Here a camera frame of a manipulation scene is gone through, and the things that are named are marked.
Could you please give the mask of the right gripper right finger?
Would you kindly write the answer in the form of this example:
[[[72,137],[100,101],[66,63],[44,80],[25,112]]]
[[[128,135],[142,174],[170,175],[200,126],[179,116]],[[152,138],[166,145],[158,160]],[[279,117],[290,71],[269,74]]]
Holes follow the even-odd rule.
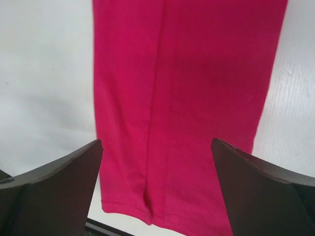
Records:
[[[313,236],[315,179],[214,138],[211,150],[235,236]]]

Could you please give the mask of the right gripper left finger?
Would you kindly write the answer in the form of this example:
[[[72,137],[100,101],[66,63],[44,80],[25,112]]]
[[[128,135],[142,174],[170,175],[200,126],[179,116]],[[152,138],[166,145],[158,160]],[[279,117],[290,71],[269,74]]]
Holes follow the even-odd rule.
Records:
[[[81,236],[102,159],[101,140],[26,173],[0,173],[2,236]]]

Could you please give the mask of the magenta t shirt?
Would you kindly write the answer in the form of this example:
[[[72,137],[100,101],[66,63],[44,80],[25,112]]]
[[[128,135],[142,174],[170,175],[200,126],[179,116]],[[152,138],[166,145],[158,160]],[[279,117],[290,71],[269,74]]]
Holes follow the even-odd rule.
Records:
[[[213,138],[251,152],[285,0],[95,0],[101,204],[187,236],[232,234]]]

